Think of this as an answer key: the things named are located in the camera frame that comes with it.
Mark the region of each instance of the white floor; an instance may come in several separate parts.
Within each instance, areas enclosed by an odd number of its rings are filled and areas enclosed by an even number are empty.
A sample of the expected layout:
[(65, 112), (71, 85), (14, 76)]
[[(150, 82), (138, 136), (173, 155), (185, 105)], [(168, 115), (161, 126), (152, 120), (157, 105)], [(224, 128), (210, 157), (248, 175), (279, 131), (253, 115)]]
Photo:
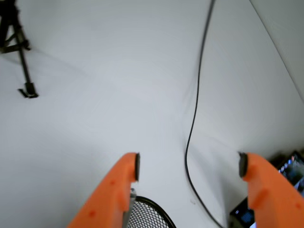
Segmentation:
[[(139, 195), (177, 227), (216, 227), (183, 163), (209, 2), (25, 2), (34, 46), (26, 57), (40, 97), (18, 93), (18, 56), (1, 55), (1, 227), (65, 227), (129, 151), (141, 153)], [(246, 195), (236, 152), (269, 156), (304, 146), (304, 106), (249, 2), (218, 1), (208, 36), (189, 167), (226, 225)]]

